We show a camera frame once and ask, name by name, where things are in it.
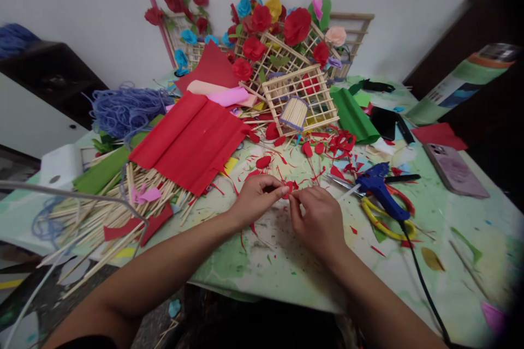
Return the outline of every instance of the black phone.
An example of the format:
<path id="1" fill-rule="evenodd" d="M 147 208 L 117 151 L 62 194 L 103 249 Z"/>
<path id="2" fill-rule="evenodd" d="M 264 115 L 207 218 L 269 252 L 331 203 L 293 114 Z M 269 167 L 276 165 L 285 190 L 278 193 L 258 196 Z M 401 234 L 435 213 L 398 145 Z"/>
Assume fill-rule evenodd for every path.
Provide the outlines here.
<path id="1" fill-rule="evenodd" d="M 371 110 L 370 120 L 382 138 L 389 141 L 395 140 L 396 112 L 375 106 Z"/>

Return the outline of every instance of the scissors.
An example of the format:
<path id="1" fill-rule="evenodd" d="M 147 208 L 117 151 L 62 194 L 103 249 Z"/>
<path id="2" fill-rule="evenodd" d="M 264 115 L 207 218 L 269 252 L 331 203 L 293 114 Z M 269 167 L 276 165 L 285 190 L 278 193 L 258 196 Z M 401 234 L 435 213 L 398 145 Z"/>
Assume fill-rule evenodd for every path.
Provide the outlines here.
<path id="1" fill-rule="evenodd" d="M 362 206 L 362 209 L 364 210 L 364 212 L 366 213 L 367 217 L 369 218 L 369 220 L 371 221 L 371 223 L 373 224 L 374 227 L 376 227 L 378 230 L 380 230 L 386 236 L 391 237 L 394 240 L 398 240 L 398 241 L 406 241 L 407 240 L 407 238 L 406 238 L 406 236 L 404 234 L 398 234 L 398 233 L 392 232 L 388 228 L 386 228 L 384 225 L 382 225 L 382 223 L 373 214 L 372 210 L 374 210 L 377 213 L 382 214 L 384 216 L 388 216 L 388 217 L 391 217 L 391 216 L 386 211 L 384 211 L 380 207 L 378 207 L 375 204 L 373 204 L 367 198 L 365 192 L 358 192 L 358 188 L 359 188 L 358 184 L 357 185 L 351 184 L 351 183 L 341 179 L 340 177 L 332 176 L 331 174 L 328 174 L 327 176 L 330 179 L 332 179 L 333 181 L 335 181 L 338 184 L 340 184 L 341 186 L 349 189 L 349 192 L 344 194 L 344 196 L 342 196 L 342 198 L 340 198 L 339 201 L 341 201 L 342 199 L 345 199 L 346 196 L 348 196 L 348 194 L 350 194 L 350 193 L 358 195 L 361 198 L 360 206 Z M 385 184 L 385 186 L 386 186 L 386 189 L 387 189 L 387 191 L 389 192 L 390 195 L 396 195 L 396 196 L 398 196 L 400 198 L 400 200 L 402 200 L 402 202 L 406 206 L 405 211 L 407 213 L 409 213 L 409 216 L 414 216 L 415 215 L 415 207 L 413 206 L 411 201 L 408 199 L 408 197 L 406 195 L 404 195 L 403 193 L 401 193 L 399 190 L 397 190 L 396 188 L 393 188 L 390 185 Z M 416 237 L 415 226 L 409 221 L 409 218 L 404 220 L 404 224 L 406 226 L 406 231 L 408 233 L 409 239 L 414 239 Z"/>

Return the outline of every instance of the smartphone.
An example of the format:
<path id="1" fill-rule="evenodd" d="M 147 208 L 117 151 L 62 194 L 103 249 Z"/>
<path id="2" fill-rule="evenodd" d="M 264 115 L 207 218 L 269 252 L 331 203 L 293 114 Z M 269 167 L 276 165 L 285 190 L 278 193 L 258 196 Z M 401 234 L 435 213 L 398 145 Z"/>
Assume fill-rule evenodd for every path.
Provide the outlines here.
<path id="1" fill-rule="evenodd" d="M 457 150 L 434 143 L 425 144 L 424 150 L 437 169 L 442 182 L 451 192 L 479 199 L 490 197 Z"/>
<path id="2" fill-rule="evenodd" d="M 370 120 L 380 136 L 386 140 L 395 140 L 395 125 L 397 113 L 374 106 L 371 110 Z"/>

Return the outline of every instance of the table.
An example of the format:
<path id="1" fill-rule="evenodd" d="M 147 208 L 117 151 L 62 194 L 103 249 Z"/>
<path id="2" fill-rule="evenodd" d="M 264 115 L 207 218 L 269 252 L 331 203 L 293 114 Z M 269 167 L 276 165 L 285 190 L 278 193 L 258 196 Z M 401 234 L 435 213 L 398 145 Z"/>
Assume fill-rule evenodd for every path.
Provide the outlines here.
<path id="1" fill-rule="evenodd" d="M 172 79 L 172 74 L 157 81 L 165 85 L 169 78 Z M 375 94 L 372 103 L 389 109 L 394 106 L 411 107 L 416 100 L 402 86 L 396 87 L 397 90 L 392 95 Z M 89 133 L 77 145 L 90 146 L 92 137 Z M 244 148 L 234 154 L 239 162 L 230 177 L 238 189 L 254 169 L 254 161 L 249 163 L 246 159 L 250 155 L 261 156 L 264 150 L 262 146 L 254 146 L 246 140 Z M 361 146 L 356 146 L 353 153 L 366 154 Z M 477 270 L 486 288 L 497 299 L 494 305 L 506 310 L 513 295 L 512 284 L 518 277 L 524 244 L 520 237 L 523 232 L 523 217 L 467 153 L 461 152 L 461 155 L 490 193 L 489 199 L 477 200 L 448 192 L 420 143 L 412 149 L 404 148 L 395 155 L 392 163 L 398 166 L 400 162 L 409 159 L 411 172 L 422 176 L 418 184 L 397 184 L 395 187 L 405 193 L 415 205 L 414 221 L 427 230 L 435 231 L 434 235 L 438 238 L 433 244 L 428 237 L 419 234 L 418 239 L 423 243 L 416 243 L 415 252 L 451 340 L 461 345 L 481 347 L 492 334 L 480 308 L 484 298 L 451 248 L 449 240 L 454 239 L 469 257 L 471 252 L 454 237 L 450 228 L 457 228 L 484 253 L 477 264 Z M 312 177 L 311 168 L 303 159 L 300 147 L 289 148 L 283 156 L 290 165 L 285 165 L 276 157 L 271 172 L 277 178 L 280 177 L 278 170 L 283 177 L 294 179 L 297 183 Z M 331 160 L 324 157 L 320 164 L 329 171 Z M 314 155 L 313 166 L 316 173 L 318 165 L 319 157 Z M 38 175 L 30 182 L 38 182 Z M 184 226 L 180 226 L 180 217 L 174 216 L 153 236 L 147 248 L 199 224 L 211 212 L 227 210 L 235 199 L 231 180 L 219 175 L 215 184 L 225 193 L 224 196 L 213 190 L 206 197 L 201 197 Z M 335 198 L 345 192 L 325 176 L 321 185 Z M 46 199 L 46 196 L 35 193 L 15 191 L 0 202 L 0 239 L 42 255 L 49 253 L 49 244 L 35 239 L 30 232 L 31 222 Z M 410 250 L 401 248 L 399 242 L 392 239 L 379 243 L 356 197 L 349 197 L 343 204 L 342 211 L 347 244 L 417 315 L 433 330 L 438 331 L 420 286 Z M 256 228 L 264 240 L 276 247 L 274 250 L 267 248 L 246 228 L 243 231 L 243 242 L 247 252 L 244 252 L 240 244 L 240 234 L 234 235 L 198 269 L 191 282 L 237 299 L 267 297 L 319 310 L 342 312 L 344 294 L 295 238 L 287 201 L 277 202 L 257 221 Z M 371 245 L 385 257 L 375 252 Z M 425 265 L 422 247 L 433 250 L 440 257 L 446 272 L 436 272 Z M 85 255 L 87 248 L 80 247 L 74 252 Z M 113 259 L 112 264 L 122 266 L 127 261 L 129 258 L 120 257 Z"/>

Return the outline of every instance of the pink paper flower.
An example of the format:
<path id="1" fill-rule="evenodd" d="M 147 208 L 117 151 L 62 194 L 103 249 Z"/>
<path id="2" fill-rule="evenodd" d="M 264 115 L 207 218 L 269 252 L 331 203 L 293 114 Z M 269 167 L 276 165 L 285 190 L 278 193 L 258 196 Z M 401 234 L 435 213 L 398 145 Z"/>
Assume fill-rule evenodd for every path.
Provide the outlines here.
<path id="1" fill-rule="evenodd" d="M 341 26 L 333 26 L 326 33 L 326 41 L 332 43 L 335 47 L 344 45 L 346 37 L 346 29 Z"/>
<path id="2" fill-rule="evenodd" d="M 324 15 L 322 12 L 322 0 L 313 0 L 313 11 L 315 11 L 317 20 L 320 21 L 322 19 L 322 15 Z"/>

